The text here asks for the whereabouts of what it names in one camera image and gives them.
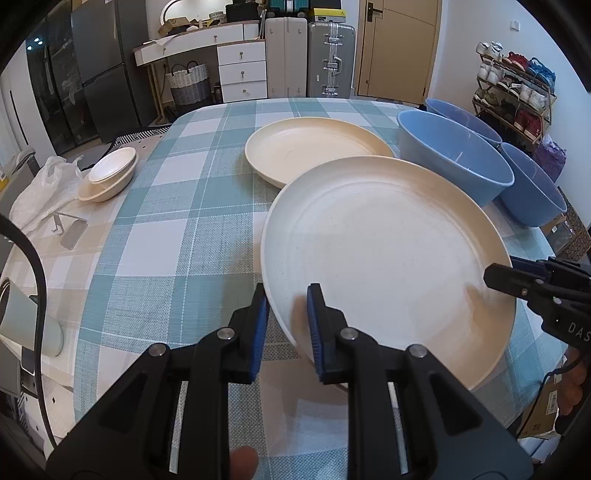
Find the drawer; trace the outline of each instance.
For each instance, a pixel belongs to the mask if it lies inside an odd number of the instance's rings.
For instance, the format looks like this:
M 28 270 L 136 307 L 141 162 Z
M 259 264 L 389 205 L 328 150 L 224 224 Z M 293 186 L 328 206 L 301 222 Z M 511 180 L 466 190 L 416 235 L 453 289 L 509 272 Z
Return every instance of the drawer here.
M 222 95 L 226 103 L 267 98 L 267 83 L 263 80 L 222 85 Z
M 217 48 L 217 62 L 219 65 L 261 60 L 265 60 L 264 41 L 236 43 Z
M 234 63 L 220 65 L 220 83 L 258 82 L 267 79 L 267 62 L 250 61 L 246 63 Z

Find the suitcase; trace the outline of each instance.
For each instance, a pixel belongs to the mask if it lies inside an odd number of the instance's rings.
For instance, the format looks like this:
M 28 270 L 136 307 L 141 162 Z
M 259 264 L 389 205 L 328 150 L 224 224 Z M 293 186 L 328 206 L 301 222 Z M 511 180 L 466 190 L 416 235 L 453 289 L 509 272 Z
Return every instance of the suitcase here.
M 307 96 L 349 98 L 354 58 L 353 27 L 334 22 L 308 24 Z
M 265 20 L 265 58 L 269 98 L 305 97 L 307 68 L 305 18 Z

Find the white plate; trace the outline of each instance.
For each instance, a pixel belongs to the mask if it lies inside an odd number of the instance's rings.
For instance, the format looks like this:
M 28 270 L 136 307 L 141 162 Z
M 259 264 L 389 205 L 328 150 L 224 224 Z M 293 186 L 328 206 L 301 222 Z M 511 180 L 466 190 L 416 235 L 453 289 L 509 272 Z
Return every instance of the white plate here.
M 260 128 L 246 142 L 245 154 L 252 168 L 279 188 L 309 168 L 335 158 L 394 156 L 384 140 L 365 128 L 309 116 L 280 120 Z
M 422 343 L 467 387 L 501 358 L 515 298 L 488 289 L 511 265 L 480 207 L 443 177 L 403 160 L 341 158 L 284 188 L 265 221 L 261 267 L 281 328 L 312 359 L 306 289 L 379 343 Z
M 123 147 L 101 158 L 88 174 L 90 183 L 101 183 L 117 175 L 137 156 L 134 147 Z

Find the red shoe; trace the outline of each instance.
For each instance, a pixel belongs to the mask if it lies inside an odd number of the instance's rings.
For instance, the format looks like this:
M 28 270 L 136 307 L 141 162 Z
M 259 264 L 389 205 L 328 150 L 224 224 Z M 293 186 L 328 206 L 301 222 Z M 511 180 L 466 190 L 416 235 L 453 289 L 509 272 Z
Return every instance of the red shoe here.
M 514 53 L 512 51 L 509 52 L 507 61 L 510 61 L 511 64 L 523 71 L 525 71 L 530 66 L 529 61 L 523 55 L 519 55 L 518 53 Z
M 539 117 L 532 115 L 529 112 L 526 112 L 526 114 L 529 117 L 529 122 L 527 123 L 524 134 L 532 142 L 535 142 L 542 131 L 542 121 L 539 119 Z
M 515 122 L 513 122 L 513 125 L 516 127 L 517 130 L 522 132 L 525 130 L 525 127 L 527 127 L 527 124 L 529 122 L 529 113 L 525 110 L 519 110 L 515 116 Z

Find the plaid tablecloth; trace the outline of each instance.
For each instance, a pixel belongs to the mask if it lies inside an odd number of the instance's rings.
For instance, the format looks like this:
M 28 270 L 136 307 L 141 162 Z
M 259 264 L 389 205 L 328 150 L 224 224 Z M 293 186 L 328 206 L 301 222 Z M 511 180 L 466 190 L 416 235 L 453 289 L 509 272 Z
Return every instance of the plaid tablecloth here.
M 278 189 L 244 157 L 248 137 L 295 116 L 342 119 L 397 148 L 406 107 L 340 99 L 274 99 L 200 109 L 179 118 L 134 180 L 96 266 L 77 343 L 76 417 L 87 411 L 154 342 L 197 342 L 248 305 L 261 281 L 262 226 Z M 529 259 L 552 250 L 539 229 L 486 209 L 509 252 Z M 511 342 L 476 395 L 503 424 L 532 399 L 563 345 L 519 301 Z M 271 315 L 263 363 L 251 386 L 230 388 L 231 446 L 261 456 L 260 478 L 344 478 L 346 395 L 317 382 Z

